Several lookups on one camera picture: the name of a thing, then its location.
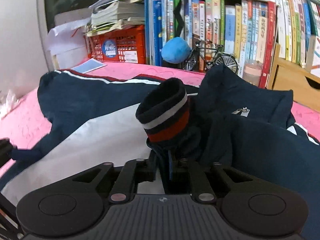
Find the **white and navy jacket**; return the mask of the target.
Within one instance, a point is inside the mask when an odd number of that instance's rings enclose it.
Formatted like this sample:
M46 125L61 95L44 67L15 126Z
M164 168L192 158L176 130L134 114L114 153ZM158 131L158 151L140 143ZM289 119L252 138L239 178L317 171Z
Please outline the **white and navy jacket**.
M33 148L13 149L1 176L4 239L319 239L319 141L296 123L293 92L266 90L225 65L199 86L175 77L128 80L55 70L40 79L37 99L52 125ZM74 236L25 233L16 215L28 193L105 162L156 160L153 182L129 202L112 205L92 228ZM172 192L172 163L220 163L299 194L309 210L300 234L250 236L212 204Z

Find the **light blue notebook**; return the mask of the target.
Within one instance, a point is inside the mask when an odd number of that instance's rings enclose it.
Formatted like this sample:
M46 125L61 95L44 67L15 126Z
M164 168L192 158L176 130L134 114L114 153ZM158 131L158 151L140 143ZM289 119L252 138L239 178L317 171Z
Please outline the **light blue notebook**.
M86 62L73 67L72 70L79 72L81 74L86 74L88 72L91 72L93 70L99 69L101 67L104 67L105 64L96 60L96 59L89 59Z

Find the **wooden drawer organizer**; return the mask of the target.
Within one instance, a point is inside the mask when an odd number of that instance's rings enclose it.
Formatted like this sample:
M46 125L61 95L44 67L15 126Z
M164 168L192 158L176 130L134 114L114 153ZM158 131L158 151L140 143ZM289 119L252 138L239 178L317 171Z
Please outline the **wooden drawer organizer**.
M280 45L276 43L266 88L292 90L295 102L319 112L319 77L295 63L280 58L279 52Z

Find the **small clear plastic jar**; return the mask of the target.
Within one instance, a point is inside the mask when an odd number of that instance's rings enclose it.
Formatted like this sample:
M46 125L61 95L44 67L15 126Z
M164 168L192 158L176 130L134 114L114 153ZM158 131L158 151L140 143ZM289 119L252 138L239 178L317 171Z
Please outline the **small clear plastic jar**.
M242 78L252 85L259 86L263 65L258 61L248 60L245 62Z

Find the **red plastic crate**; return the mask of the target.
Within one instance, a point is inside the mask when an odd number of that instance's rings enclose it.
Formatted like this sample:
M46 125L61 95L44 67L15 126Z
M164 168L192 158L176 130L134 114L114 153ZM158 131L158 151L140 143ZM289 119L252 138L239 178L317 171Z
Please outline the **red plastic crate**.
M145 28L136 25L129 29L113 30L86 37L89 58L98 61L116 61L146 64Z

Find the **miniature black bicycle model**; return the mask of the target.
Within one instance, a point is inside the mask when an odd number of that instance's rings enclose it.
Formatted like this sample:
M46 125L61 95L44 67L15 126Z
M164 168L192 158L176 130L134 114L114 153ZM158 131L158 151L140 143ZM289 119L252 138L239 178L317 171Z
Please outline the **miniature black bicycle model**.
M232 53L223 51L223 45L212 41L199 40L195 42L189 56L182 62L182 69L206 72L212 67L224 64L233 73L237 73L239 63Z

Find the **white pencil pattern box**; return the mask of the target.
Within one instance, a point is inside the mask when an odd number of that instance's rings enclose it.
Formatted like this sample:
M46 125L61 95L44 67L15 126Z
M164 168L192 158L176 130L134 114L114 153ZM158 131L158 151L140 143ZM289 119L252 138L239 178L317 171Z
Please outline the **white pencil pattern box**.
M305 69L312 75L320 77L320 39L318 36L310 36Z

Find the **blue plush ball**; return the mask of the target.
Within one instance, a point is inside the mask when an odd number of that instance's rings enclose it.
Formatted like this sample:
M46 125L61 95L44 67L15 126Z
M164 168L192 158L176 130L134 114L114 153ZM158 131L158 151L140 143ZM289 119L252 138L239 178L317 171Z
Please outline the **blue plush ball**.
M192 49L181 37L175 37L168 41L162 48L162 58L172 64L179 64L186 60Z

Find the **stack of papers and booklets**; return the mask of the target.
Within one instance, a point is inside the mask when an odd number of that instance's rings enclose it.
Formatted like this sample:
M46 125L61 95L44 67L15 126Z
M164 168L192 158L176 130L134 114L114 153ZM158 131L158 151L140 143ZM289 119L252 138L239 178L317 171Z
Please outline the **stack of papers and booklets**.
M145 24L144 0L99 0L89 9L88 37Z

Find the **row of upright books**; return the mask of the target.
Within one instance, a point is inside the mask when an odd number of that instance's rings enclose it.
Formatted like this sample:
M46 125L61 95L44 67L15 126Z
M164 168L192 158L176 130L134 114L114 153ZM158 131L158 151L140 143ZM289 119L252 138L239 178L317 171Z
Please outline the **row of upright books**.
M246 61L260 62L261 88L276 43L280 58L305 69L310 36L319 37L319 0L144 0L144 16L147 63L182 69L163 60L164 45L181 37L193 49L209 40L235 56L241 78Z

